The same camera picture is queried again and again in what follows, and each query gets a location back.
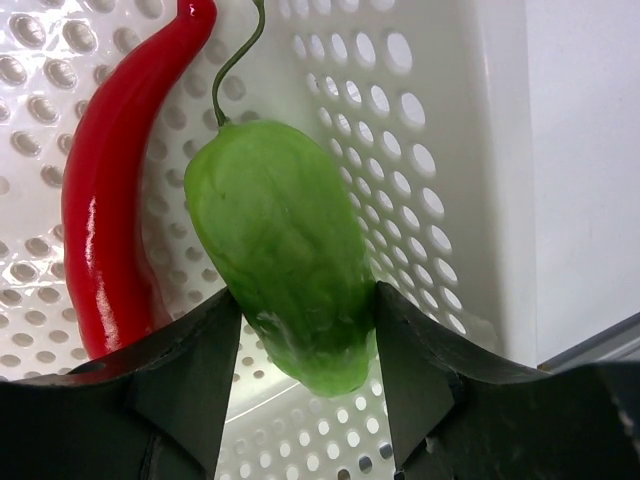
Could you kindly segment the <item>green toy pepper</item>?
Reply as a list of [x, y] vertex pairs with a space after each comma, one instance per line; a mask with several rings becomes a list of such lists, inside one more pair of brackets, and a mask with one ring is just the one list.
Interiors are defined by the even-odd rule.
[[274, 120], [233, 123], [189, 162], [196, 234], [273, 363], [318, 396], [360, 388], [374, 356], [375, 279], [331, 156]]

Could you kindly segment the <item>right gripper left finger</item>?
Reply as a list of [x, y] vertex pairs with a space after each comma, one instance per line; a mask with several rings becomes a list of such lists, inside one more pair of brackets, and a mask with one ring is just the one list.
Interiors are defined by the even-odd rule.
[[67, 374], [2, 382], [2, 478], [214, 478], [240, 329], [222, 290]]

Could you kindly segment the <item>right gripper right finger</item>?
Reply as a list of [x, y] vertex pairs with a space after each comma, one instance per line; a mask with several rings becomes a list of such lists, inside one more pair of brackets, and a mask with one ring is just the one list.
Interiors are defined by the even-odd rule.
[[639, 365], [558, 373], [495, 355], [375, 289], [376, 338], [399, 479], [635, 479]]

